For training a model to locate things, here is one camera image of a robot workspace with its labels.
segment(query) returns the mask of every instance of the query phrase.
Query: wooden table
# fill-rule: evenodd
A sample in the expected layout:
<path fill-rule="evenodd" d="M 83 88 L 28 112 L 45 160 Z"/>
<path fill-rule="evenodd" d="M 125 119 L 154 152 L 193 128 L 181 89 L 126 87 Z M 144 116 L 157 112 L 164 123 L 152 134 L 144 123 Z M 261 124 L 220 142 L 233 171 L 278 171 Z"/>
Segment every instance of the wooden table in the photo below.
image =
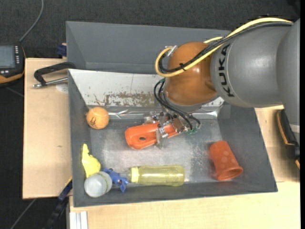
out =
<path fill-rule="evenodd" d="M 56 197 L 71 177 L 68 95 L 58 86 L 34 89 L 36 69 L 61 59 L 27 59 L 23 198 Z M 66 72 L 49 75 L 62 78 Z M 278 186 L 276 193 L 105 205 L 70 211 L 88 212 L 89 229 L 287 229 L 301 228 L 300 172 L 285 155 L 275 122 L 278 109 L 256 109 Z"/>

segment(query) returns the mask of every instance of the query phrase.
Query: orange object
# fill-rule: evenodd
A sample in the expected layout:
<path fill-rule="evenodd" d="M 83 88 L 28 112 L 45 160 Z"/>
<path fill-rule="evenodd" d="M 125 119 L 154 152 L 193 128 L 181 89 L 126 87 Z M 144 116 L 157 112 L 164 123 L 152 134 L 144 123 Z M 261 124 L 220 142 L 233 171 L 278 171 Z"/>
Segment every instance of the orange object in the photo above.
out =
<path fill-rule="evenodd" d="M 206 48 L 204 42 L 187 42 L 171 55 L 167 69 L 171 70 L 186 63 Z M 178 105 L 194 105 L 207 102 L 217 95 L 210 74 L 211 56 L 200 61 L 191 69 L 165 80 L 165 94 Z"/>
<path fill-rule="evenodd" d="M 156 144 L 156 130 L 158 124 L 159 122 L 129 127 L 125 131 L 125 138 L 128 146 L 134 149 L 142 149 Z M 179 134 L 172 125 L 165 125 L 164 130 L 168 134 L 168 137 Z"/>
<path fill-rule="evenodd" d="M 217 180 L 229 180 L 239 176 L 244 171 L 239 166 L 226 141 L 213 143 L 210 147 L 210 154 L 215 165 Z"/>
<path fill-rule="evenodd" d="M 87 123 L 93 129 L 103 129 L 109 123 L 108 111 L 102 107 L 94 107 L 87 113 Z"/>

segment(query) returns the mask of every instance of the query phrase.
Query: wire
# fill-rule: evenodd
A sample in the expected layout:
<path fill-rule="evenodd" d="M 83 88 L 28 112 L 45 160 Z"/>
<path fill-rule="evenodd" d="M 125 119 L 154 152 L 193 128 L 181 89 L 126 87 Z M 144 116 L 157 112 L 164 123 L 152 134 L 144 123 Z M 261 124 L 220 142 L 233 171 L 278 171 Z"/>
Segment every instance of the wire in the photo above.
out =
<path fill-rule="evenodd" d="M 33 201 L 25 208 L 25 210 L 22 212 L 22 214 L 18 217 L 18 219 L 15 221 L 15 223 L 12 225 L 12 227 L 10 229 L 13 229 L 17 223 L 19 222 L 19 220 L 21 219 L 21 217 L 25 214 L 25 212 L 27 212 L 27 210 L 33 205 L 33 203 L 36 201 L 36 198 L 33 199 Z"/>
<path fill-rule="evenodd" d="M 160 83 L 162 83 L 162 84 L 161 84 L 161 86 L 160 86 L 160 88 L 159 88 L 158 95 L 157 95 L 156 89 L 157 89 L 157 87 L 158 87 L 158 85 L 159 85 Z M 183 111 L 181 111 L 181 110 L 179 110 L 179 109 L 177 109 L 177 108 L 174 108 L 174 107 L 170 106 L 164 99 L 162 99 L 162 97 L 161 97 L 161 92 L 162 92 L 163 86 L 164 86 L 164 81 L 160 80 L 160 81 L 155 85 L 155 87 L 154 87 L 154 89 L 153 89 L 153 94 L 154 94 L 155 98 L 157 99 L 157 101 L 158 101 L 162 106 L 164 106 L 164 107 L 168 108 L 169 110 L 172 110 L 172 111 L 176 112 L 177 114 L 179 114 L 179 115 L 187 122 L 187 124 L 190 126 L 190 129 L 191 129 L 191 130 L 193 130 L 193 125 L 192 125 L 192 123 L 191 123 L 186 117 L 195 120 L 195 121 L 198 123 L 198 126 L 200 126 L 201 123 L 200 123 L 200 121 L 199 121 L 197 118 L 195 118 L 194 116 L 192 116 L 192 115 L 190 115 L 190 114 L 187 114 L 187 113 L 185 113 L 185 112 L 183 112 Z"/>
<path fill-rule="evenodd" d="M 38 15 L 36 21 L 32 24 L 32 26 L 28 29 L 28 31 L 20 38 L 19 42 L 22 42 L 23 39 L 30 33 L 30 31 L 31 31 L 31 30 L 34 28 L 34 26 L 37 24 L 38 20 L 41 18 L 43 9 L 44 9 L 44 1 L 41 0 L 41 10 L 40 10 L 40 13 L 39 13 L 39 15 Z"/>
<path fill-rule="evenodd" d="M 229 40 L 229 39 L 233 38 L 234 36 L 236 36 L 240 33 L 243 33 L 243 31 L 246 31 L 250 27 L 257 28 L 257 24 L 264 23 L 264 25 L 266 26 L 266 25 L 270 25 L 271 22 L 284 22 L 284 23 L 288 23 L 289 25 L 293 24 L 291 21 L 287 21 L 284 19 L 278 19 L 278 18 L 261 18 L 261 19 L 257 19 L 254 21 L 250 21 L 250 22 L 244 24 L 243 26 L 239 27 L 238 29 L 234 30 L 232 33 L 228 34 L 223 39 L 220 39 L 219 37 L 217 37 L 217 38 L 212 38 L 210 40 L 207 40 L 207 42 L 212 42 L 212 41 L 220 39 L 217 46 L 214 46 L 212 49 L 211 49 L 211 47 L 209 48 L 209 46 L 208 46 L 209 50 L 206 50 L 205 53 L 202 56 L 200 56 L 199 58 L 195 57 L 194 59 L 190 60 L 189 62 L 182 64 L 180 67 L 177 67 L 176 69 L 174 69 L 174 72 L 163 73 L 159 70 L 159 65 L 160 65 L 159 61 L 162 57 L 164 57 L 164 54 L 166 52 L 168 52 L 170 49 L 172 49 L 172 47 L 167 47 L 158 55 L 156 62 L 155 62 L 155 71 L 157 72 L 158 75 L 160 75 L 162 77 L 172 77 L 172 76 L 181 74 L 184 71 L 187 71 L 188 69 L 190 69 L 193 66 L 195 66 L 196 64 L 198 64 L 200 61 L 202 61 L 209 55 L 211 55 L 217 49 L 219 49 L 223 45 L 224 40 Z"/>

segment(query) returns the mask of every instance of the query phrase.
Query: orange plastic object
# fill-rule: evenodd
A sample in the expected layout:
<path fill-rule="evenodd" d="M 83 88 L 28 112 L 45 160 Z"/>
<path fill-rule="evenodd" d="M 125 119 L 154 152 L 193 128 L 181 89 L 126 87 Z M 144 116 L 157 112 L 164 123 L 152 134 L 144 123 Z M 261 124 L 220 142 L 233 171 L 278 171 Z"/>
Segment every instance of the orange plastic object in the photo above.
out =
<path fill-rule="evenodd" d="M 215 165 L 217 180 L 229 180 L 239 176 L 244 171 L 239 166 L 226 141 L 213 143 L 210 147 L 210 154 Z"/>
<path fill-rule="evenodd" d="M 159 122 L 129 127 L 125 131 L 125 138 L 128 146 L 134 149 L 142 149 L 157 143 L 156 129 L 158 128 L 158 123 Z M 179 134 L 172 125 L 164 126 L 164 130 L 168 134 L 168 137 Z"/>

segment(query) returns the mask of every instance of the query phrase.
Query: ball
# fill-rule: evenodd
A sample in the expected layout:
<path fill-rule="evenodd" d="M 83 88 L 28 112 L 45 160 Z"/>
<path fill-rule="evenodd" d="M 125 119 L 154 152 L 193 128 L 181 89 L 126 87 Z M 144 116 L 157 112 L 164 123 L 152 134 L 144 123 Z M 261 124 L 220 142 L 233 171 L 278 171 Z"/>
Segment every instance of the ball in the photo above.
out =
<path fill-rule="evenodd" d="M 108 111 L 102 107 L 94 107 L 87 113 L 87 123 L 93 129 L 103 129 L 109 123 Z"/>

